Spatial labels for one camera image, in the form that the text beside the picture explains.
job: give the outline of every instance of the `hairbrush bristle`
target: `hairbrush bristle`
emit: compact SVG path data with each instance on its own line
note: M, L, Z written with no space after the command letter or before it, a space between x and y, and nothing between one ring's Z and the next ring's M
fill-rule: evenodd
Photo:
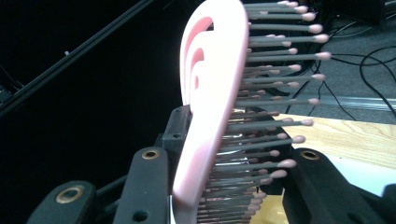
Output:
M192 14L180 50L183 103L193 110L173 189L177 224L249 223L265 198L256 188L296 165L284 160L288 155L281 148L305 138L290 138L281 128L312 126L313 120L273 120L279 112L264 109L318 104L316 98L271 95L271 89L325 78L284 76L300 71L301 61L331 58L329 52L299 54L293 47L329 39L318 24L297 24L315 19L307 11L290 1L206 0Z

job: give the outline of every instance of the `wooden surface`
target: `wooden surface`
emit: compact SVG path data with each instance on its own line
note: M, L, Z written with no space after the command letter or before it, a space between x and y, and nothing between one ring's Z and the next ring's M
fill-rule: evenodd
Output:
M291 137L304 135L306 142L293 147L309 147L325 155L367 162L396 169L396 125L340 119L280 115L276 119L313 119L312 127L284 127ZM268 196L250 224L287 224L281 196Z

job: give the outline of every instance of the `pink hairbrush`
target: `pink hairbrush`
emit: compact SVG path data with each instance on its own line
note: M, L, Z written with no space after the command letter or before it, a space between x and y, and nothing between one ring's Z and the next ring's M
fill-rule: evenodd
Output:
M268 151L269 147L304 141L302 136L290 139L285 133L273 134L276 127L310 126L313 121L258 121L278 113L254 113L246 108L317 104L318 99L300 102L283 101L278 96L263 100L262 96L266 88L296 88L298 80L322 80L321 74L276 77L273 75L298 71L301 66L269 64L329 59L327 52L299 55L297 49L289 49L294 42L323 43L328 37L249 36L249 30L318 34L320 25L260 23L314 18L314 14L306 13L306 7L289 1L243 5L239 0L206 0L191 15L181 43L180 84L183 104L191 106L193 117L172 192L177 224L249 223L265 197L264 193L253 194L255 187L286 175L284 170L268 173L267 169L295 165L292 160L259 159L278 156L279 152Z

